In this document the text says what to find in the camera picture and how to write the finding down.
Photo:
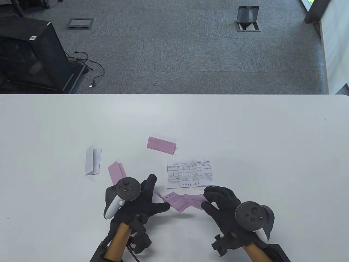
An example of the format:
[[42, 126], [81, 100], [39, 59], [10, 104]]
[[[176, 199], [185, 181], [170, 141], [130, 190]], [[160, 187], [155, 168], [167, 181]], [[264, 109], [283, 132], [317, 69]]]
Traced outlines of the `person's left hand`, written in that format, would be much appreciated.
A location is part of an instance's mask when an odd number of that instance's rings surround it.
[[115, 213], [110, 222], [110, 229], [117, 229], [120, 223], [128, 224], [137, 215], [142, 224], [146, 224], [147, 220], [159, 213], [164, 213], [170, 209], [169, 203], [153, 203], [153, 191], [157, 181], [154, 174], [150, 174], [141, 185], [140, 195], [133, 201], [125, 202], [124, 205]]

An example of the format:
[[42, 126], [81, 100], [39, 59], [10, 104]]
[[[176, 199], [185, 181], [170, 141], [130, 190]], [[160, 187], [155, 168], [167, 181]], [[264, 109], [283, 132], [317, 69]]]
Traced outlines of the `person's right hand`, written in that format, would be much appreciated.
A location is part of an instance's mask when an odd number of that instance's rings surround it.
[[203, 210], [213, 218], [221, 232], [232, 234], [238, 247], [249, 246], [257, 241], [257, 235], [238, 225], [235, 213], [241, 201], [231, 189], [219, 186], [209, 186], [204, 189], [206, 202], [201, 204]]

